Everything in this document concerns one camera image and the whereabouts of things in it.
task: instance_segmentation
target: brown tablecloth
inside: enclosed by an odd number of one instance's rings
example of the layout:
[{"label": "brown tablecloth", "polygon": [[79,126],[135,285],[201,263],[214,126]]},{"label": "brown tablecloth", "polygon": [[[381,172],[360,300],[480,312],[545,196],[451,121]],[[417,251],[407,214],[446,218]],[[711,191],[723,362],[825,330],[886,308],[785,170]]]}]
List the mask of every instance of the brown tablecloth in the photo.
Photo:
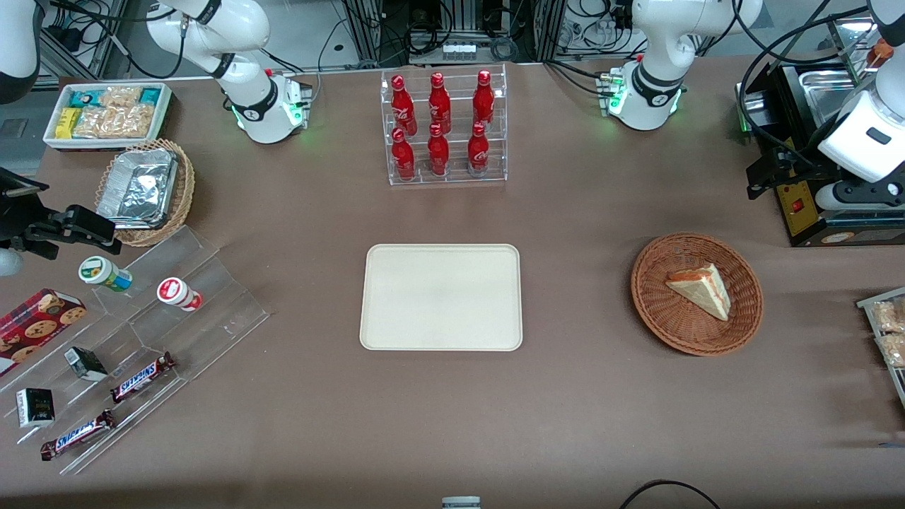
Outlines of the brown tablecloth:
[{"label": "brown tablecloth", "polygon": [[[905,248],[792,249],[775,200],[747,200],[757,151],[738,141],[732,87],[748,62],[696,62],[654,132],[508,65],[510,181],[459,189],[387,185],[378,72],[325,76],[310,129],[274,146],[236,128],[215,82],[171,82],[167,136],[197,171],[188,223],[274,315],[81,475],[0,431],[0,505],[616,507],[666,477],[724,507],[902,507],[905,452],[876,446],[905,438],[905,418],[853,303],[905,284]],[[93,203],[109,159],[48,150],[45,204]],[[670,350],[634,312],[635,256],[682,230],[733,245],[763,285],[760,333],[727,357]],[[521,348],[362,348],[377,243],[515,245]],[[94,253],[29,256],[0,280],[0,309],[45,286],[86,294],[75,268]],[[704,506],[657,490],[637,507]]]}]

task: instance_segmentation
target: coca-cola bottle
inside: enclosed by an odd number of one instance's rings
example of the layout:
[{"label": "coca-cola bottle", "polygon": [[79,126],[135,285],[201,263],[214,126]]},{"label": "coca-cola bottle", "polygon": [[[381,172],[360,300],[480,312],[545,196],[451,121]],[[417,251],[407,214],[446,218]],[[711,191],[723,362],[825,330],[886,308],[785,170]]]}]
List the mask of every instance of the coca-cola bottle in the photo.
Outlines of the coca-cola bottle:
[{"label": "coca-cola bottle", "polygon": [[491,88],[491,72],[478,71],[478,89],[472,99],[474,121],[490,125],[493,122],[493,89]]},{"label": "coca-cola bottle", "polygon": [[431,106],[431,122],[437,122],[448,134],[453,129],[453,113],[450,105],[450,93],[443,86],[443,75],[439,72],[431,74],[431,97],[427,100]]},{"label": "coca-cola bottle", "polygon": [[393,117],[396,126],[405,131],[406,136],[414,136],[418,132],[418,122],[414,120],[414,102],[412,95],[405,89],[405,80],[396,75],[390,80],[393,86]]},{"label": "coca-cola bottle", "polygon": [[414,179],[414,151],[408,141],[405,141],[405,132],[401,128],[394,128],[392,136],[393,164],[399,178],[407,182]]},{"label": "coca-cola bottle", "polygon": [[450,162],[450,144],[443,135],[439,122],[431,124],[431,138],[427,141],[427,151],[431,153],[431,171],[437,177],[446,177]]},{"label": "coca-cola bottle", "polygon": [[468,140],[468,172],[472,177],[483,177],[487,174],[487,150],[490,143],[484,136],[484,122],[474,122],[472,137]]}]

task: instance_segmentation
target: sandwich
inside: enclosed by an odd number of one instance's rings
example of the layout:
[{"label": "sandwich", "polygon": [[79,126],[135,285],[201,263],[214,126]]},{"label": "sandwich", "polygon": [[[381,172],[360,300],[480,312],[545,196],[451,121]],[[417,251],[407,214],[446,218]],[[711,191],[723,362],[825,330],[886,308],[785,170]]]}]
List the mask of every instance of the sandwich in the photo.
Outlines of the sandwich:
[{"label": "sandwich", "polygon": [[714,317],[724,322],[729,319],[732,303],[716,265],[671,274],[666,285]]}]

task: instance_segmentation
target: brown wicker basket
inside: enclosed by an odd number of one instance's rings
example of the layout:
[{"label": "brown wicker basket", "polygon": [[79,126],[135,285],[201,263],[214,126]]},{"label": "brown wicker basket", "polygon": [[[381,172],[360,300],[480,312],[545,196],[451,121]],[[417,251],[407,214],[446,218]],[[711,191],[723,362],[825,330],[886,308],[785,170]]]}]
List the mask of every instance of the brown wicker basket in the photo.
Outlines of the brown wicker basket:
[{"label": "brown wicker basket", "polygon": [[[150,247],[155,245],[173,234],[180,226],[186,222],[188,211],[192,208],[192,194],[195,192],[195,169],[192,168],[192,161],[188,160],[186,153],[172,141],[167,139],[155,139],[140,143],[134,147],[129,147],[126,151],[136,150],[152,150],[167,149],[175,152],[179,156],[179,167],[176,170],[176,189],[173,197],[170,198],[169,214],[170,217],[163,227],[157,230],[117,230],[116,237],[123,244],[135,247]],[[107,165],[107,171],[100,179],[98,191],[95,193],[94,206],[100,203],[100,196],[107,186],[107,177],[110,176],[110,169],[113,167],[113,161]]]},{"label": "brown wicker basket", "polygon": [[[708,263],[719,269],[732,302],[727,322],[666,286],[670,274]],[[693,233],[663,236],[642,250],[632,270],[632,298],[657,337],[693,355],[738,350],[754,337],[764,316],[764,295],[748,263],[719,240]]]}]

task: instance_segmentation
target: cookie box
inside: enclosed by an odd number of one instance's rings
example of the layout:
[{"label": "cookie box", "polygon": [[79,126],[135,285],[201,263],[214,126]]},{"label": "cookie box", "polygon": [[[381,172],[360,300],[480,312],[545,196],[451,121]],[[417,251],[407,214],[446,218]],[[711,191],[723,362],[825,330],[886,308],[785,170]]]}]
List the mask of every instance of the cookie box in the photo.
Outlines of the cookie box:
[{"label": "cookie box", "polygon": [[0,377],[85,316],[75,297],[44,288],[0,318]]}]

